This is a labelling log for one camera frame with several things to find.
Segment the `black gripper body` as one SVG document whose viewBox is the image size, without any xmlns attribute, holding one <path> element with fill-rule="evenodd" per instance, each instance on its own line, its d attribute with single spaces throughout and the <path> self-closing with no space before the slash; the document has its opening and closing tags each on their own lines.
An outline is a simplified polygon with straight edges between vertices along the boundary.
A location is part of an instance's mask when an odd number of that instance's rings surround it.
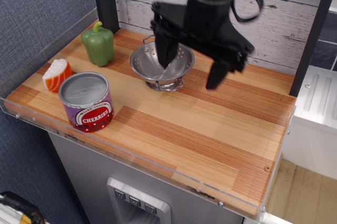
<svg viewBox="0 0 337 224">
<path fill-rule="evenodd" d="M 247 56 L 254 50 L 230 21 L 234 0 L 187 0 L 185 5 L 154 2 L 151 28 L 195 50 L 225 62 L 229 71 L 242 71 Z"/>
</svg>

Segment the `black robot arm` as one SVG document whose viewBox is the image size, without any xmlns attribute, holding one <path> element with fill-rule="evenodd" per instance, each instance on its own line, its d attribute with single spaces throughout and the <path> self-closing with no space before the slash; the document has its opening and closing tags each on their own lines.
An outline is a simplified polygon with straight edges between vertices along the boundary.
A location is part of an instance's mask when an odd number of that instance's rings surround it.
<svg viewBox="0 0 337 224">
<path fill-rule="evenodd" d="M 263 0 L 256 0 L 259 8 Z M 234 0 L 187 0 L 185 5 L 165 2 L 152 4 L 157 59 L 167 68 L 175 58 L 179 44 L 189 46 L 212 58 L 207 89 L 216 89 L 228 72 L 242 71 L 254 46 L 230 21 L 229 13 L 238 22 L 250 22 L 256 16 L 241 18 Z"/>
</svg>

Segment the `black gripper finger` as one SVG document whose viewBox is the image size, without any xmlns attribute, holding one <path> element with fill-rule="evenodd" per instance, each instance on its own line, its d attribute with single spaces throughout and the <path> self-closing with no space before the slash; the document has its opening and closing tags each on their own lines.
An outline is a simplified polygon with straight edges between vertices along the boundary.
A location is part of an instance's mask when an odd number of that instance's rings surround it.
<svg viewBox="0 0 337 224">
<path fill-rule="evenodd" d="M 159 64 L 166 69 L 175 58 L 178 40 L 165 34 L 161 28 L 155 30 L 155 46 Z"/>
<path fill-rule="evenodd" d="M 229 69 L 225 62 L 215 61 L 211 67 L 206 89 L 216 89 L 227 75 Z"/>
</svg>

